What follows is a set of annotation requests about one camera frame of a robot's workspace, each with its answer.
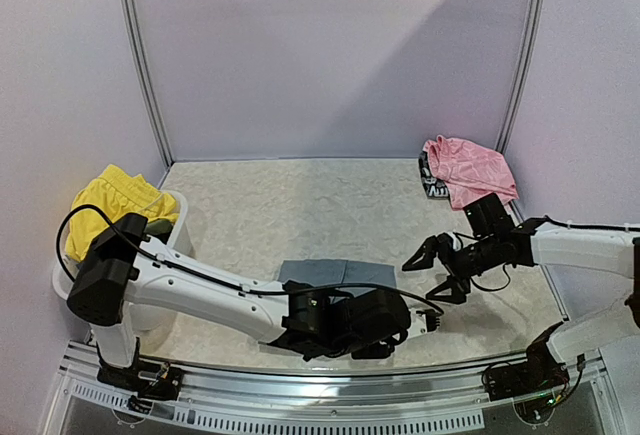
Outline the grey button-up shirt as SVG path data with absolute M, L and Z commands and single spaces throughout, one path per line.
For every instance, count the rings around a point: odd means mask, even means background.
M 281 264 L 277 280 L 313 286 L 349 283 L 396 286 L 392 265 L 342 259 L 286 260 Z

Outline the yellow shorts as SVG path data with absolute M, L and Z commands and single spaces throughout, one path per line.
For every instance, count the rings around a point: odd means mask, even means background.
M 128 213 L 140 214 L 149 222 L 168 219 L 173 223 L 178 218 L 172 213 L 176 202 L 171 195 L 155 188 L 141 174 L 131 176 L 113 164 L 76 195 L 71 209 L 85 204 L 97 206 L 113 223 Z M 75 262 L 82 261 L 92 240 L 107 227 L 95 211 L 79 211 L 69 222 L 66 254 Z

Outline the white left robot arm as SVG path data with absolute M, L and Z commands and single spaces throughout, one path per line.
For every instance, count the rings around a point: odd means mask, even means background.
M 412 316 L 394 287 L 364 284 L 355 295 L 294 281 L 260 282 L 200 264 L 146 234 L 145 217 L 129 213 L 89 245 L 67 297 L 69 310 L 95 328 L 111 374 L 128 389 L 148 381 L 134 356 L 126 305 L 184 313 L 241 332 L 303 360 L 362 354 L 386 357 L 409 336 Z

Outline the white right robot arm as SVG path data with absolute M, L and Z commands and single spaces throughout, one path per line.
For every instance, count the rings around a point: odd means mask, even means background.
M 576 225 L 548 216 L 516 224 L 494 193 L 467 205 L 464 213 L 473 243 L 463 246 L 449 233 L 431 236 L 402 267 L 405 272 L 427 270 L 436 262 L 445 267 L 447 278 L 427 295 L 434 301 L 464 303 L 473 277 L 502 265 L 575 267 L 633 282 L 625 298 L 539 335 L 527 348 L 528 361 L 517 370 L 517 382 L 524 390 L 539 390 L 554 377 L 556 366 L 638 335 L 638 227 Z

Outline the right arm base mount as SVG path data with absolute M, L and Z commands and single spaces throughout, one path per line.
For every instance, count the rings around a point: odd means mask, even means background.
M 555 407 L 573 394 L 581 382 L 585 357 L 578 357 L 578 378 L 571 385 L 564 362 L 558 362 L 545 343 L 526 350 L 526 359 L 513 364 L 498 362 L 489 365 L 481 375 L 481 382 L 491 401 L 517 398 L 524 395 L 549 394 L 547 402 Z

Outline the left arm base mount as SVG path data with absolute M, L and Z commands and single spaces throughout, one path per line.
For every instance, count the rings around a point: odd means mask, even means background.
M 169 362 L 135 359 L 127 368 L 116 368 L 100 361 L 97 380 L 112 387 L 134 392 L 138 398 L 175 401 L 182 388 L 185 372 Z

